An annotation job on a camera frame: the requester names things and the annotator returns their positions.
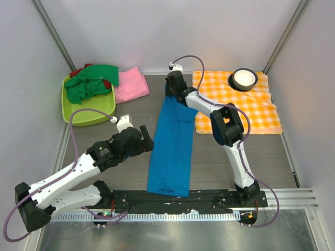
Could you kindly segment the blue t shirt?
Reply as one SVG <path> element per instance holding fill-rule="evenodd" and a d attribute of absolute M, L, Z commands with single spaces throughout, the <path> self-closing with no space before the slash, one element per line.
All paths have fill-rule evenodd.
<path fill-rule="evenodd" d="M 164 97 L 154 135 L 147 192 L 188 197 L 195 109 Z"/>

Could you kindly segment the orange checkered cloth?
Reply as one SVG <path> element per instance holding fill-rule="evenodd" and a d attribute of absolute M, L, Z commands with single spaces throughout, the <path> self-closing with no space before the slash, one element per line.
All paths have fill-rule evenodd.
<path fill-rule="evenodd" d="M 251 134 L 281 134 L 282 126 L 276 106 L 272 103 L 268 77 L 256 72 L 258 83 L 247 92 L 234 90 L 228 84 L 232 71 L 205 71 L 201 80 L 201 71 L 192 73 L 193 87 L 201 81 L 199 92 L 214 103 L 233 103 L 248 116 L 251 123 Z"/>

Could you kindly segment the black white bowl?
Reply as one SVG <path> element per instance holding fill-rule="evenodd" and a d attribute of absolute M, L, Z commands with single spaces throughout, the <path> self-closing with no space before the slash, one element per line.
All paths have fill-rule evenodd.
<path fill-rule="evenodd" d="M 257 83 L 258 76 L 255 71 L 248 68 L 236 69 L 228 78 L 228 84 L 240 92 L 250 91 Z"/>

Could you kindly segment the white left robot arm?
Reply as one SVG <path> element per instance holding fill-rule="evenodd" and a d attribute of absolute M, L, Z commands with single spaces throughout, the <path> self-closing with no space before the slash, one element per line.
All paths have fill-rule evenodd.
<path fill-rule="evenodd" d="M 77 161 L 54 175 L 34 184 L 22 182 L 15 187 L 15 202 L 27 232 L 48 224 L 52 217 L 67 209 L 111 204 L 108 186 L 97 181 L 85 189 L 70 189 L 84 180 L 116 167 L 127 158 L 152 151 L 154 143 L 145 125 L 128 127 L 107 141 L 89 147 Z"/>

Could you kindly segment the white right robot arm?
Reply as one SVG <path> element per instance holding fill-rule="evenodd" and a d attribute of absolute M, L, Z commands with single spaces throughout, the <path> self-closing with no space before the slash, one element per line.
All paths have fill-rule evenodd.
<path fill-rule="evenodd" d="M 203 98 L 196 88 L 187 86 L 180 70 L 170 70 L 166 77 L 165 94 L 210 119 L 213 137 L 226 151 L 233 170 L 238 204 L 247 207 L 254 203 L 260 186 L 246 158 L 242 143 L 244 127 L 237 108 L 232 103 L 220 105 Z"/>

